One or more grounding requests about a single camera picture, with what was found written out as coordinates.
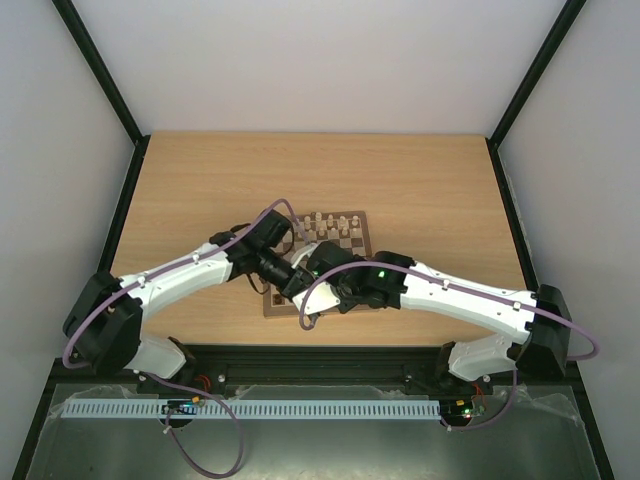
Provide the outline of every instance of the gray floor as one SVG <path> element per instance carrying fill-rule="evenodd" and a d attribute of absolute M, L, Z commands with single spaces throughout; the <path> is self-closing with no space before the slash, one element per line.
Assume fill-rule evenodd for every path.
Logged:
<path fill-rule="evenodd" d="M 598 478 L 570 389 L 530 388 L 486 430 L 448 433 L 437 422 L 245 421 L 241 479 Z M 500 400 L 491 402 L 494 409 Z M 205 468 L 235 460 L 231 422 L 194 421 L 179 433 Z M 155 420 L 47 422 L 30 479 L 199 479 Z"/>

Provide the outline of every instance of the gray wall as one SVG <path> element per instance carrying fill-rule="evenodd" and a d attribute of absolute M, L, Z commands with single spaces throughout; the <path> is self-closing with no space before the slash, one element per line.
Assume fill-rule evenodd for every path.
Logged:
<path fill-rule="evenodd" d="M 563 0 L 76 0 L 144 131 L 489 134 Z"/>
<path fill-rule="evenodd" d="M 9 478 L 132 146 L 51 2 L 0 2 L 0 65 L 0 478 Z"/>
<path fill-rule="evenodd" d="M 540 279 L 601 340 L 580 369 L 621 479 L 640 468 L 639 18 L 587 2 L 502 148 Z"/>

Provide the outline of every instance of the black metal frame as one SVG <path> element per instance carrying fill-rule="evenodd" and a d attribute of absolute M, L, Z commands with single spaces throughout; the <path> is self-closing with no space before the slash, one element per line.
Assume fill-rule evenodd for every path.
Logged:
<path fill-rule="evenodd" d="M 136 147 L 99 263 L 99 268 L 109 269 L 113 263 L 122 229 L 124 228 L 150 136 L 143 136 L 140 132 L 73 3 L 70 0 L 52 1 Z M 531 290 L 537 289 L 538 281 L 498 149 L 585 2 L 586 0 L 566 1 L 564 8 L 498 123 L 494 134 L 490 139 L 487 139 L 487 149 L 500 189 L 520 267 L 527 288 Z M 213 378 L 216 378 L 215 373 L 225 375 L 226 381 L 224 385 L 219 385 L 220 393 L 225 393 L 227 389 L 233 389 L 238 385 L 251 384 L 366 384 L 379 388 L 399 388 L 410 394 L 430 394 L 435 398 L 448 398 L 436 386 L 429 384 L 426 373 L 434 371 L 439 348 L 231 347 L 202 345 L 192 345 L 189 348 L 198 358 L 199 365 L 206 365 L 207 369 L 212 372 Z M 413 378 L 421 378 L 421 385 L 416 386 L 417 384 L 407 383 L 407 375 L 411 375 Z M 508 375 L 497 375 L 494 376 L 494 380 L 497 383 L 508 384 L 510 382 L 510 377 L 508 377 Z M 577 365 L 570 363 L 567 366 L 567 376 L 561 382 L 539 382 L 526 378 L 525 380 L 529 384 L 569 385 L 573 388 L 601 478 L 614 478 Z M 57 384 L 135 383 L 136 381 L 137 378 L 133 374 L 124 372 L 113 377 L 97 378 L 90 372 L 66 370 L 57 360 L 53 365 L 34 416 L 16 467 L 14 479 L 26 477 L 38 436 Z"/>

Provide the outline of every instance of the table top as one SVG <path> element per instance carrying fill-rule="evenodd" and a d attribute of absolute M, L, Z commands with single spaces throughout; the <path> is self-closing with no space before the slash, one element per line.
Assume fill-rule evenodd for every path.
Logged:
<path fill-rule="evenodd" d="M 113 273 L 166 263 L 286 197 L 298 213 L 364 210 L 373 251 L 408 255 L 480 283 L 524 288 L 482 136 L 158 132 L 151 137 Z M 161 311 L 145 331 L 183 343 L 441 345 L 487 331 L 430 312 L 320 319 L 262 315 L 238 278 Z"/>

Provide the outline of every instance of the wall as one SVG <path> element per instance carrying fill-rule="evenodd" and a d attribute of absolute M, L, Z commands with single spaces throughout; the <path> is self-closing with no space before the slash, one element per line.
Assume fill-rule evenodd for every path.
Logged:
<path fill-rule="evenodd" d="M 76 0 L 143 131 L 490 134 L 563 0 Z"/>
<path fill-rule="evenodd" d="M 638 18 L 587 2 L 502 148 L 539 277 L 602 342 L 580 369 L 620 479 L 640 467 Z"/>
<path fill-rule="evenodd" d="M 10 478 L 132 145 L 51 2 L 0 3 L 0 65 L 0 478 Z"/>

